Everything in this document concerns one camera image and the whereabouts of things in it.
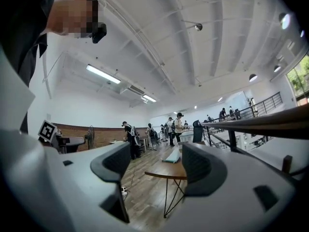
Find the electric fan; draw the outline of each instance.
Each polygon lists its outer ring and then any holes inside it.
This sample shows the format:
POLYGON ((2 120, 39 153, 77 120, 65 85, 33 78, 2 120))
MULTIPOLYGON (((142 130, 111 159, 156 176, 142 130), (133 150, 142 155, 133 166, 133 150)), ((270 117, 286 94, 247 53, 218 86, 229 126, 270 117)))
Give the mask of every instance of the electric fan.
POLYGON ((88 149, 93 149, 93 142, 95 139, 95 129, 93 126, 90 126, 87 132, 87 135, 85 135, 85 139, 88 142, 88 149))

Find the brick wall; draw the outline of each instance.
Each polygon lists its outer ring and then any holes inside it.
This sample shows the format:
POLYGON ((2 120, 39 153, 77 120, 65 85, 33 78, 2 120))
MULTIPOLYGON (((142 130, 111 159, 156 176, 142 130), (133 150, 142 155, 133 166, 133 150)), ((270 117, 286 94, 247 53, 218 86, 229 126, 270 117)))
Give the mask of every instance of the brick wall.
MULTIPOLYGON (((70 126, 53 123, 62 131, 64 137, 84 137, 87 135, 88 127, 83 126, 70 126)), ((124 136, 124 128, 97 128, 95 129, 94 148, 109 145, 111 141, 122 141, 124 136)), ((147 128, 136 128, 141 137, 145 137, 147 128)), ((78 151, 88 149, 87 141, 84 145, 78 147, 78 151)))

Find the window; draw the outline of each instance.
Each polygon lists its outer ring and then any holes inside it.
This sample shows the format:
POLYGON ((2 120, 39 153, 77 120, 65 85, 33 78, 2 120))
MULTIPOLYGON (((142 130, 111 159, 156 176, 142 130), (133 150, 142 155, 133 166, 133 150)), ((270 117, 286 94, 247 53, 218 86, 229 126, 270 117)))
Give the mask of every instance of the window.
POLYGON ((298 106, 309 102, 309 56, 308 53, 293 68, 287 77, 293 87, 298 106))

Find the white ceiling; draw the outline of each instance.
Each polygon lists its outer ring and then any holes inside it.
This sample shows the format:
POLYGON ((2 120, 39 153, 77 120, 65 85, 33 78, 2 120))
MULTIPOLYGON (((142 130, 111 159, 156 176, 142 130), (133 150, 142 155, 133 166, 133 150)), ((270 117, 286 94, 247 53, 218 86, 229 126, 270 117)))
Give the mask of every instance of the white ceiling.
MULTIPOLYGON (((99 0, 106 5, 107 36, 98 44, 73 39, 64 69, 65 78, 117 99, 125 100, 120 90, 134 85, 157 99, 156 106, 184 96, 194 102, 195 90, 203 93, 197 102, 210 100, 221 82, 226 93, 233 93, 249 85, 251 73, 257 81, 270 80, 286 41, 299 49, 303 44, 292 29, 281 29, 278 16, 289 11, 280 0, 107 1, 99 0), (196 31, 194 23, 203 30, 196 31), (116 75, 121 84, 106 84, 85 70, 88 63, 116 75)), ((142 100, 132 104, 150 106, 142 100)))

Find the wooden floor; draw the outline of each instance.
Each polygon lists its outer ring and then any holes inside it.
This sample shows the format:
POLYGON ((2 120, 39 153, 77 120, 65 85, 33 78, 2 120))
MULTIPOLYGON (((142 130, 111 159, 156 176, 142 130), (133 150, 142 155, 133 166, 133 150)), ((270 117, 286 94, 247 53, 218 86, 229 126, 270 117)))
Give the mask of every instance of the wooden floor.
MULTIPOLYGON (((166 159, 174 148, 166 146, 165 143, 157 145, 157 150, 147 150, 142 153, 142 157, 132 160, 122 179, 122 186, 126 186, 128 196, 125 199, 125 205, 130 218, 129 226, 140 231, 157 231, 163 226, 167 219, 173 215, 181 202, 175 209, 163 218, 166 179, 145 175, 145 170, 149 169, 157 161, 166 159)), ((185 189, 186 181, 181 182, 182 190, 185 189)), ((173 180, 169 180, 167 208, 175 194, 177 185, 173 180)), ((182 194, 178 191, 173 204, 175 204, 182 194)))

